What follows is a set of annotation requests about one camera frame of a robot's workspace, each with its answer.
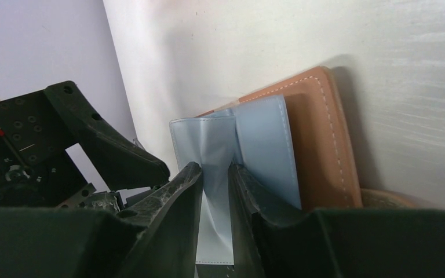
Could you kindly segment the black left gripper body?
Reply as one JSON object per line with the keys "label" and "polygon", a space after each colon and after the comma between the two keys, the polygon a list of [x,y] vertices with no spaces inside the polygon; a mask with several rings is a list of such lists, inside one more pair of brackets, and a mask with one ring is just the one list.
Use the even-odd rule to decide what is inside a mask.
{"label": "black left gripper body", "polygon": [[0,101],[0,207],[82,207],[92,195],[74,140],[43,91]]}

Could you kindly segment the tan leather card holder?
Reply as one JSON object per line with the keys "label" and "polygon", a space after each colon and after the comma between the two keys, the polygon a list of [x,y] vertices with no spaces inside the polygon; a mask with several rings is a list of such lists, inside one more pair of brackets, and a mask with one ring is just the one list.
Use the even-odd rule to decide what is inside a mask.
{"label": "tan leather card holder", "polygon": [[228,168],[242,164],[272,193],[311,211],[412,208],[387,191],[363,189],[330,69],[312,68],[195,118],[170,122],[179,167],[198,163],[203,197],[196,263],[233,265]]}

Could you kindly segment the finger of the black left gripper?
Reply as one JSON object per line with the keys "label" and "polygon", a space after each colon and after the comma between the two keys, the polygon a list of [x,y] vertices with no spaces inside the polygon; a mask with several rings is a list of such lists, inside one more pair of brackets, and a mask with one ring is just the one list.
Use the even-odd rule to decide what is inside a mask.
{"label": "finger of the black left gripper", "polygon": [[142,190],[133,196],[127,197],[125,201],[123,201],[120,192],[96,192],[93,184],[87,184],[67,200],[57,205],[57,208],[90,208],[118,213],[140,202],[150,194],[154,193],[155,190],[156,188]]}
{"label": "finger of the black left gripper", "polygon": [[55,133],[79,144],[112,191],[161,186],[168,182],[167,165],[116,131],[88,102],[77,85],[65,81],[43,91],[61,127]]}

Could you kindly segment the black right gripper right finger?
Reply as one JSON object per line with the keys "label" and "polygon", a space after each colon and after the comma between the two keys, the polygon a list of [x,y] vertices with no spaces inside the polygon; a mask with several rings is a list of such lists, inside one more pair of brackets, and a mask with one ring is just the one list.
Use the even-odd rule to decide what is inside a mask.
{"label": "black right gripper right finger", "polygon": [[261,185],[241,164],[228,169],[237,277],[322,277],[320,221]]}

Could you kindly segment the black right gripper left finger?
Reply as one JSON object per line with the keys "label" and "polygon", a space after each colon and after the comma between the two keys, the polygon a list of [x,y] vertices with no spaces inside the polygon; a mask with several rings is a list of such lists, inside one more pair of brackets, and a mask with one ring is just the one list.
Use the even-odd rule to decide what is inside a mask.
{"label": "black right gripper left finger", "polygon": [[166,185],[117,214],[137,229],[117,277],[194,277],[203,173],[189,162]]}

